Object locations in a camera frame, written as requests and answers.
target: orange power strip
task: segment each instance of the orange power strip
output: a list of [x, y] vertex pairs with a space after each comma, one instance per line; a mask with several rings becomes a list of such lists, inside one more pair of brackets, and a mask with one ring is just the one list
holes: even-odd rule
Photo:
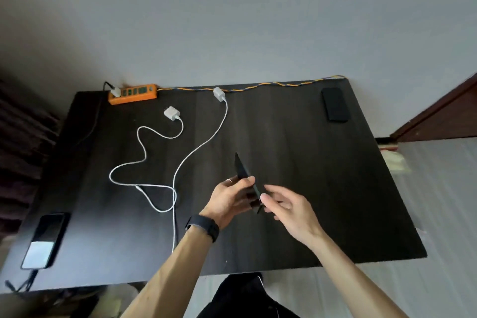
[[121, 89], [121, 97], [115, 97], [111, 92], [108, 95], [108, 102], [112, 105], [121, 103], [144, 101], [146, 99], [156, 98], [158, 95], [158, 88], [154, 84], [146, 86], [137, 86]]

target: black pants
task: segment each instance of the black pants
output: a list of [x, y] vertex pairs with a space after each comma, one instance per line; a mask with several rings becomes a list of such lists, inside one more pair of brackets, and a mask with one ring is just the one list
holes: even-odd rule
[[299, 318], [266, 294], [259, 277], [262, 278], [260, 273], [229, 275], [198, 318]]

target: gray floor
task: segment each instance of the gray floor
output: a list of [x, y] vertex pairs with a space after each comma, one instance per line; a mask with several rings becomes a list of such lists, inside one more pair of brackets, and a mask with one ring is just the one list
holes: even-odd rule
[[[428, 258], [361, 269], [411, 317], [477, 312], [477, 138], [400, 145], [412, 173], [395, 176]], [[196, 317], [226, 276], [201, 277], [185, 317]], [[351, 317], [323, 268], [264, 273], [268, 294], [303, 318]]]

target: desk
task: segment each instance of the desk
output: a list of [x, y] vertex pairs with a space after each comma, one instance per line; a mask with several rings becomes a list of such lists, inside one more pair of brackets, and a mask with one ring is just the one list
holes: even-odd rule
[[[343, 90], [351, 119], [326, 119], [321, 89]], [[229, 115], [217, 136], [177, 175], [179, 238], [218, 182], [233, 176], [234, 153], [262, 183], [287, 186], [311, 202], [326, 232], [356, 263], [426, 257], [397, 188], [349, 82], [325, 80], [296, 88], [262, 86], [227, 94]], [[91, 130], [96, 111], [98, 121]], [[21, 261], [41, 215], [67, 211], [71, 220], [52, 267], [32, 290], [146, 281], [170, 254], [172, 213], [156, 213], [134, 187], [112, 184], [114, 166], [142, 158], [136, 129], [146, 125], [167, 136], [180, 123], [163, 111], [174, 106], [185, 128], [175, 140], [142, 130], [148, 159], [115, 172], [122, 182], [171, 184], [177, 165], [217, 129], [225, 105], [212, 92], [164, 91], [157, 99], [111, 106], [104, 92], [79, 92], [30, 213], [5, 262], [1, 281], [20, 285]], [[171, 192], [146, 189], [160, 208]], [[282, 224], [265, 213], [236, 217], [220, 233], [203, 275], [319, 266]]]

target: person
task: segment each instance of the person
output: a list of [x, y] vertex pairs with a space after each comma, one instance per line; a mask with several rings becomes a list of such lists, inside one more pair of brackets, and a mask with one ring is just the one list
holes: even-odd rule
[[[233, 177], [217, 185], [200, 213], [224, 229], [232, 218], [250, 209], [246, 191], [255, 178]], [[343, 253], [326, 234], [304, 196], [285, 187], [265, 185], [269, 194], [260, 200], [287, 231], [320, 260], [355, 318], [408, 318], [408, 316]], [[184, 237], [123, 318], [182, 317], [189, 303], [212, 237], [190, 226]], [[260, 273], [232, 274], [220, 285], [199, 317], [297, 317], [265, 292]]]

